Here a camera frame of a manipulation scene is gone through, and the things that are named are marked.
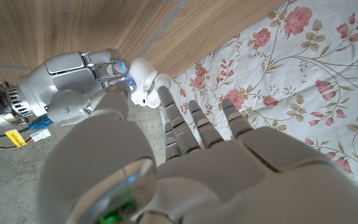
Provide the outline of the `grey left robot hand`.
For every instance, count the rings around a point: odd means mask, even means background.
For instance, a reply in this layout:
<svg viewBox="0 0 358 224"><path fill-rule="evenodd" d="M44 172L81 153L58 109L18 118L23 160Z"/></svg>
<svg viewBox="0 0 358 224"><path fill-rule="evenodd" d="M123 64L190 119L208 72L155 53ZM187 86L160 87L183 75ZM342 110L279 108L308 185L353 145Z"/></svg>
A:
<svg viewBox="0 0 358 224"><path fill-rule="evenodd" d="M358 223L358 188L336 163L280 131L252 128L229 100L229 141L190 102L197 141L160 87L170 123L168 160L157 165L126 119L130 92L107 88L50 152L37 192L42 223Z"/></svg>

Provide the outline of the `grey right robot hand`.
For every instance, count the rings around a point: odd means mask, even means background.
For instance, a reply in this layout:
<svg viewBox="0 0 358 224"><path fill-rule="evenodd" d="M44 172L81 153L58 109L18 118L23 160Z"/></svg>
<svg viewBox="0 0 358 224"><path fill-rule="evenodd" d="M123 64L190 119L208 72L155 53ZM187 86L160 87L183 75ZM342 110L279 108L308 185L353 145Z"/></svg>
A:
<svg viewBox="0 0 358 224"><path fill-rule="evenodd" d="M128 74L129 67L117 49L54 56L20 77L25 108L18 112L37 118L45 115L59 125L79 123L92 113L103 91Z"/></svg>

